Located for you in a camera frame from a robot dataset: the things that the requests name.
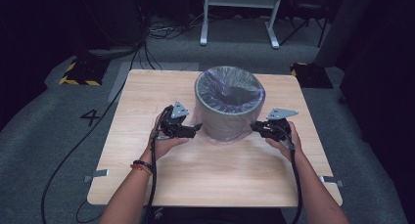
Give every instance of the gray carpet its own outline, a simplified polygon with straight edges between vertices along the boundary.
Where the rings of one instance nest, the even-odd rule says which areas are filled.
[[[291,29],[289,22],[275,24],[279,39]],[[149,38],[148,48],[166,69],[181,69],[183,64],[195,64],[191,67],[199,70],[227,65],[272,74],[290,74],[290,64],[312,62],[318,53],[319,28],[314,22],[279,50],[272,49],[263,19],[213,22],[206,47],[199,45],[200,31],[196,27],[170,40]],[[139,55],[143,65],[143,51]],[[131,58],[112,60],[102,86],[59,85],[73,59],[69,57],[45,80],[48,89],[1,131],[0,223],[41,223],[41,197],[48,179],[91,129],[89,121],[80,117],[91,110],[103,116]],[[138,57],[134,68],[141,68]],[[333,172],[345,184],[340,191],[346,215],[351,223],[407,223],[390,177],[361,140],[347,105],[338,102],[343,72],[336,67],[327,68],[327,72],[334,89],[302,89],[302,93]],[[77,223],[76,212],[89,189],[83,178],[91,175],[98,164],[115,109],[116,103],[57,173],[45,202],[48,223]],[[87,203],[78,217],[80,221],[90,220],[103,209]],[[283,209],[288,222],[295,211]],[[300,223],[304,223],[304,217],[303,212]]]

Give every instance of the chair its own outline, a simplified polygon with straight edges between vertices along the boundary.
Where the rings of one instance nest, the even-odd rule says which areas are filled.
[[[289,18],[291,24],[293,25],[294,31],[281,42],[281,45],[296,34],[296,32],[303,26],[308,25],[310,20],[316,20],[317,24],[321,28],[320,39],[317,45],[317,47],[320,48],[330,16],[329,12],[331,1],[333,0],[286,0],[287,8],[284,10],[284,17]],[[294,18],[303,19],[303,23],[300,26],[295,27],[293,23]],[[320,20],[324,20],[323,26],[321,26],[319,22]]]

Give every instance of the wooden table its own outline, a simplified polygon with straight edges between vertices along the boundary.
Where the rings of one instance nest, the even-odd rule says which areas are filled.
[[[194,85],[200,72],[132,70],[122,92],[88,194],[92,204],[107,204],[130,171],[129,164],[144,151],[156,116],[179,100],[190,112]],[[318,175],[333,176],[297,80],[290,75],[256,74],[266,91],[258,120],[275,107],[297,110],[289,118],[300,134],[302,147]],[[325,184],[338,204],[336,184]],[[148,194],[151,191],[151,179]],[[174,206],[297,206],[297,187],[291,164],[252,133],[227,146],[214,146],[198,135],[158,161],[158,183],[153,205]]]

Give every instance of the beaded bracelet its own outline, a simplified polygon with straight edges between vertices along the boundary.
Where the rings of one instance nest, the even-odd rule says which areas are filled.
[[[147,168],[149,168],[150,169],[150,171],[153,171],[153,166],[152,165],[150,165],[149,163],[147,163],[147,162],[145,162],[145,161],[143,161],[143,160],[134,160],[134,162],[132,162],[133,164],[141,164],[141,165],[144,165],[144,166],[146,166]]]
[[[134,169],[138,169],[138,170],[144,170],[146,171],[148,174],[153,175],[152,171],[150,171],[150,169],[148,169],[147,167],[141,165],[141,164],[131,164],[130,165],[131,168]]]

